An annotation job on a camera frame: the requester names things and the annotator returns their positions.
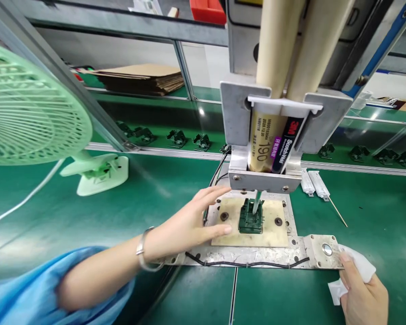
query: silver bracelet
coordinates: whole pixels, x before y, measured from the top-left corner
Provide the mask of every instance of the silver bracelet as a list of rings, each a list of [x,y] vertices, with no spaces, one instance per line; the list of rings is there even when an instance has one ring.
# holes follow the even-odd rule
[[[165,261],[162,261],[161,264],[159,264],[159,266],[157,266],[156,268],[150,268],[148,267],[148,265],[146,264],[146,262],[144,261],[144,257],[143,257],[143,253],[144,253],[144,242],[146,240],[146,235],[148,234],[149,231],[151,231],[152,229],[155,229],[155,227],[150,227],[148,229],[146,229],[143,232],[143,235],[141,235],[141,239],[140,242],[137,245],[137,253],[136,255],[138,256],[138,261],[140,262],[140,266],[143,270],[148,271],[148,272],[157,272],[159,271],[163,266]]]

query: red box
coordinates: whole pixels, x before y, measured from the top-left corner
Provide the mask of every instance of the red box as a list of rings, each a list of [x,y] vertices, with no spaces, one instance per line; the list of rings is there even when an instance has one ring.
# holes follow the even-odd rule
[[[189,0],[194,20],[225,25],[226,14],[218,0]]]

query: white cloth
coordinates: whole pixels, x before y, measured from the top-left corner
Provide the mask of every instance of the white cloth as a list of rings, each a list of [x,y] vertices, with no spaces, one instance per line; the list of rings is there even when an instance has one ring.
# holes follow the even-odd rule
[[[364,255],[358,253],[357,251],[354,251],[349,247],[338,244],[338,248],[340,249],[340,251],[346,252],[352,258],[364,283],[370,282],[371,277],[374,273],[376,273],[376,268],[374,267],[374,265],[371,264],[369,260],[364,257]],[[347,288],[344,286],[341,279],[328,283],[328,287],[334,306],[339,306],[340,298],[342,295],[347,293]]]

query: blue smock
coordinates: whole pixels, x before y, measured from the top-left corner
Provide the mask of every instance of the blue smock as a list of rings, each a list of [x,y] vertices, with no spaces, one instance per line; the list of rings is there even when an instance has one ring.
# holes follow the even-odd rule
[[[57,306],[55,293],[71,268],[104,249],[79,248],[17,278],[0,281],[0,325],[112,324],[129,299],[134,280],[99,305],[70,313]]]

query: beige cylinder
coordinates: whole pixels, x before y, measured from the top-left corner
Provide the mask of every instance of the beige cylinder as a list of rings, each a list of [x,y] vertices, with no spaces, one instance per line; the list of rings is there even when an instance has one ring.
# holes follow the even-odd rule
[[[302,102],[322,80],[354,0],[311,0],[287,98]]]
[[[260,24],[256,83],[271,87],[280,98],[286,83],[293,47],[305,0],[265,0]],[[286,117],[253,110],[249,169],[270,172],[274,139],[281,136]]]

